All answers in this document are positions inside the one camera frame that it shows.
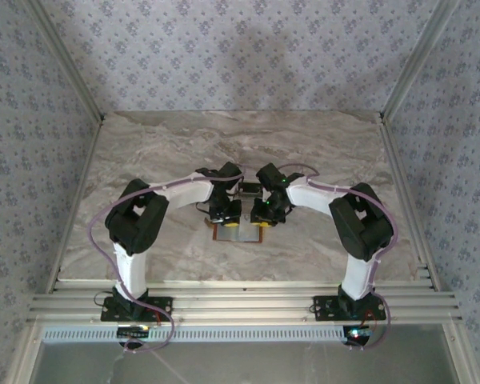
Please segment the patterned wallpaper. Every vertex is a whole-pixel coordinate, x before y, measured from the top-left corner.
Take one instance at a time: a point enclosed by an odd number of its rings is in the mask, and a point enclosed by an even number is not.
[[[102,111],[381,110],[436,0],[42,0]]]
[[[392,127],[480,363],[480,0],[461,2]]]
[[[93,127],[24,9],[0,2],[0,382],[46,286]]]

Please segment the marble tabletop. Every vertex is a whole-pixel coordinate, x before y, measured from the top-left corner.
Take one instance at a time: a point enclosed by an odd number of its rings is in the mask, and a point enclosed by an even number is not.
[[[59,278],[113,278],[89,244],[86,225],[117,200],[128,182],[164,182],[201,167],[231,161],[246,165],[246,179],[269,162],[304,162],[319,181],[369,183],[397,219],[400,240],[382,259],[377,280],[414,279],[418,262],[398,204],[375,112],[117,112],[98,136]],[[302,171],[288,169],[289,172]],[[98,244],[112,253],[100,220]],[[340,282],[346,252],[333,220],[297,208],[286,224],[265,230],[263,243],[216,242],[204,214],[187,206],[169,213],[148,251],[146,277],[161,280],[313,280]]]

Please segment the purple cable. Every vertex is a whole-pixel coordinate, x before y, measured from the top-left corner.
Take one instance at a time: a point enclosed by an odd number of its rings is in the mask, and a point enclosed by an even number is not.
[[[323,185],[323,184],[317,184],[316,182],[313,182],[310,180],[310,177],[308,176],[307,182],[310,186],[314,188],[318,188],[320,190],[325,190],[327,192],[335,192],[335,193],[340,193],[340,194],[353,194],[355,196],[358,196],[360,198],[364,198],[368,202],[371,202],[374,204],[377,208],[379,208],[384,215],[387,217],[389,220],[391,226],[393,227],[393,237],[390,240],[390,243],[387,245],[387,247],[382,248],[381,251],[379,251],[375,256],[374,256],[374,267],[372,268],[370,272],[370,276],[368,277],[368,285],[370,287],[370,292],[373,296],[379,298],[382,303],[384,304],[384,307],[386,308],[387,312],[387,326],[386,330],[382,334],[382,336],[373,344],[370,344],[368,346],[360,346],[361,350],[367,350],[371,348],[375,348],[376,346],[380,345],[387,337],[387,334],[391,328],[391,312],[390,312],[390,307],[387,305],[387,301],[384,299],[383,296],[380,294],[376,294],[374,291],[374,279],[375,279],[375,272],[378,268],[378,264],[380,263],[380,258],[384,254],[387,254],[396,244],[398,240],[398,226],[396,223],[396,220],[394,219],[394,216],[391,214],[391,212],[388,211],[387,208],[384,207],[383,204],[372,198],[371,196],[368,196],[367,194],[364,194],[363,192],[359,192],[357,190],[352,190],[350,188],[345,188],[345,187],[338,187],[338,186],[328,186],[328,185]]]
[[[308,179],[310,178],[316,178],[317,176],[320,176],[320,172],[317,171],[316,168],[312,166],[308,166],[307,164],[304,164],[303,162],[289,162],[288,164],[283,164],[282,166],[278,166],[278,170],[282,170],[283,168],[287,168],[289,166],[300,166],[301,168],[307,168],[308,170],[312,170],[314,173],[313,174],[308,174]]]
[[[205,182],[205,181],[209,181],[209,182],[212,182],[212,181],[222,181],[222,182],[229,182],[229,181],[232,181],[232,180],[238,180],[240,178],[243,177],[243,172],[238,175],[238,176],[233,176],[232,178],[207,178],[207,177],[198,177],[198,178],[186,178],[186,179],[183,179],[183,180],[177,180],[175,182],[169,182],[165,185],[162,185],[162,186],[151,186],[150,188],[145,188],[144,190],[138,190],[138,191],[135,191],[133,192],[132,194],[128,194],[126,196],[123,196],[122,198],[120,198],[119,200],[117,200],[116,202],[113,202],[112,204],[109,204],[108,206],[106,206],[105,208],[103,208],[102,210],[100,210],[90,221],[89,221],[89,225],[87,226],[87,237],[91,243],[91,245],[105,258],[105,260],[108,261],[108,263],[112,266],[112,269],[113,271],[115,272],[116,274],[116,277],[117,277],[117,280],[118,280],[118,283],[119,285],[121,286],[123,292],[125,293],[125,295],[128,297],[129,300],[131,300],[132,302],[134,302],[135,304],[138,304],[140,306],[143,306],[149,310],[154,310],[156,312],[159,312],[160,314],[164,315],[170,322],[170,332],[169,332],[169,336],[167,336],[167,339],[162,342],[161,344],[158,344],[157,346],[153,346],[151,348],[145,348],[145,349],[142,349],[142,350],[131,350],[128,348],[128,343],[131,341],[129,340],[128,342],[125,343],[125,346],[124,346],[124,351],[126,352],[131,352],[131,353],[138,353],[138,352],[151,352],[151,351],[154,351],[154,350],[159,350],[161,348],[163,348],[164,346],[166,346],[167,344],[169,344],[169,341],[172,339],[172,337],[174,336],[174,328],[175,328],[175,324],[174,324],[174,320],[173,318],[170,316],[170,314],[168,314],[166,311],[164,311],[162,308],[158,308],[157,306],[152,306],[150,304],[146,304],[145,302],[141,302],[139,300],[137,300],[136,298],[134,298],[134,296],[131,294],[131,292],[128,291],[128,289],[126,288],[126,286],[124,285],[124,282],[123,280],[121,279],[121,274],[119,273],[119,268],[116,264],[116,262],[108,255],[107,252],[105,252],[97,243],[96,241],[94,240],[94,237],[93,237],[93,234],[92,234],[92,230],[93,230],[93,226],[96,224],[96,222],[106,213],[110,212],[113,208],[115,208],[116,206],[118,206],[119,204],[127,201],[127,200],[130,200],[131,198],[135,198],[137,196],[140,196],[141,194],[147,194],[148,192],[154,192],[156,190],[163,190],[165,188],[170,188],[172,186],[180,186],[180,185],[183,185],[183,184],[187,184],[188,182]]]

